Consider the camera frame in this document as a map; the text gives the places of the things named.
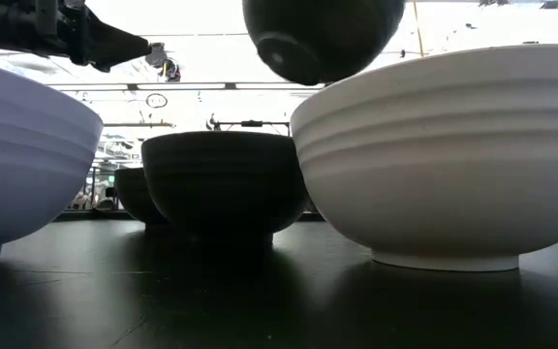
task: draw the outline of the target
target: table surface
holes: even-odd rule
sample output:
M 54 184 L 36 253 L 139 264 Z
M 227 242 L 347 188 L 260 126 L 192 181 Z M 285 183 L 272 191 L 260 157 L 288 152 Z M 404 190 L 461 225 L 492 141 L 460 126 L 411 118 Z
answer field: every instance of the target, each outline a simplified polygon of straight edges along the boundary
M 520 270 L 456 273 L 371 262 L 326 223 L 250 256 L 79 221 L 0 260 L 0 348 L 434 347 L 558 349 L 558 244 Z

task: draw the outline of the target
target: table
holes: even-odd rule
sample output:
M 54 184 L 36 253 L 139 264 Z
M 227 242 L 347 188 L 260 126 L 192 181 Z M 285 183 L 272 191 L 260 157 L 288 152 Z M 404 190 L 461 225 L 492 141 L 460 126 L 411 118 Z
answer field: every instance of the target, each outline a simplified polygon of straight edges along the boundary
M 190 252 L 132 221 L 52 223 L 4 246 L 0 348 L 558 349 L 558 244 L 520 265 L 384 266 L 324 222 L 257 255 Z

